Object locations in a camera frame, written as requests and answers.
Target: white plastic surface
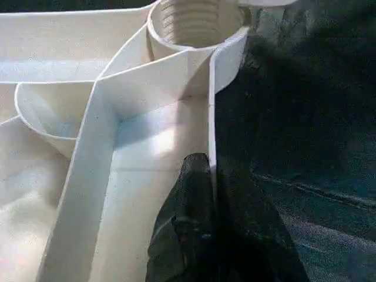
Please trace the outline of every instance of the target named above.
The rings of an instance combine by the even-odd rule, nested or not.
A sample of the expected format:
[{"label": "white plastic surface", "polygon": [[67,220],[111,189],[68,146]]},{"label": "white plastic surface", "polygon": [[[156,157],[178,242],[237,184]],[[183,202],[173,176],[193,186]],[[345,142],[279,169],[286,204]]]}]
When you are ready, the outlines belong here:
[{"label": "white plastic surface", "polygon": [[0,14],[0,82],[95,80],[151,7]]},{"label": "white plastic surface", "polygon": [[0,83],[0,123],[17,115],[14,107],[15,83]]},{"label": "white plastic surface", "polygon": [[0,281],[35,281],[68,165],[20,118],[0,125]]},{"label": "white plastic surface", "polygon": [[[7,261],[9,282],[33,282],[39,262],[39,282],[144,281],[154,220],[184,157],[207,153],[215,171],[214,95],[237,73],[248,15],[215,0],[163,0],[147,16],[152,6],[0,15],[10,26],[0,34],[15,45],[0,46],[0,173],[16,176],[3,195],[29,189],[44,211],[29,213],[43,232],[37,251]],[[69,161],[53,147],[72,157],[57,217]],[[45,191],[56,196],[51,209]],[[19,197],[5,219],[0,211],[15,236],[8,214],[30,206]],[[18,269],[22,256],[33,259]]]}]

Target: black fabric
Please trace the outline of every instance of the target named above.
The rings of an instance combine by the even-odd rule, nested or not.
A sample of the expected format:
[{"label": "black fabric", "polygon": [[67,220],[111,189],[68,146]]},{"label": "black fabric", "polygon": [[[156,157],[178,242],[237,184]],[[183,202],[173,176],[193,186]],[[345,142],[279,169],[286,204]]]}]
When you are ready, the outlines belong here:
[{"label": "black fabric", "polygon": [[217,94],[219,190],[265,194],[249,217],[278,238],[281,214],[311,281],[376,281],[376,3],[323,2],[305,38],[253,35]]},{"label": "black fabric", "polygon": [[216,281],[215,225],[209,161],[196,153],[184,159],[157,216],[146,281]]},{"label": "black fabric", "polygon": [[0,1],[0,12],[52,12],[139,8],[154,0],[11,0]]}]

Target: curved plastic divider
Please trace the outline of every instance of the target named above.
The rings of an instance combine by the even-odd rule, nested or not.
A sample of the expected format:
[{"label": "curved plastic divider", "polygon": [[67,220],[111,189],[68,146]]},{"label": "curved plastic divider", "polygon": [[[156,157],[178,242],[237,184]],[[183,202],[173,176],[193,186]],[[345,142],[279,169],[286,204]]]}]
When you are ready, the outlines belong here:
[{"label": "curved plastic divider", "polygon": [[71,158],[93,82],[20,83],[15,107],[25,124]]}]

